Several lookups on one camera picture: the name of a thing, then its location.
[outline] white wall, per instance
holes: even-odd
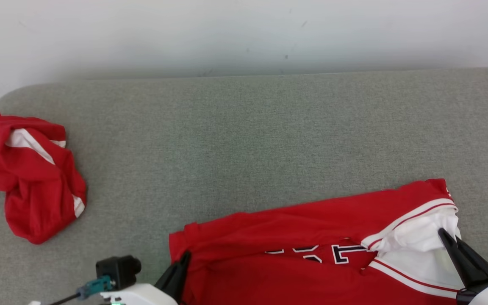
[[[488,0],[0,0],[0,97],[92,77],[488,66]]]

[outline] gray cushion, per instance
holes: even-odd
[[[72,294],[112,255],[154,282],[189,222],[432,177],[488,260],[488,69],[56,83],[0,110],[64,125],[89,187],[39,246],[11,233],[0,193],[0,304]]]

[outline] clothing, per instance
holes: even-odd
[[[86,206],[86,184],[65,128],[38,118],[0,114],[0,191],[17,236],[41,244],[74,221]]]
[[[189,224],[188,305],[455,304],[438,229],[459,235],[443,179]]]

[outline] teal connector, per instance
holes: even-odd
[[[89,298],[91,295],[111,290],[112,283],[110,276],[105,275],[96,280],[91,280],[87,282],[86,285],[76,289],[76,294],[80,294],[77,299],[83,300]]]

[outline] red jersey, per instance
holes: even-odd
[[[188,305],[455,304],[438,229],[459,235],[443,179],[189,224]]]

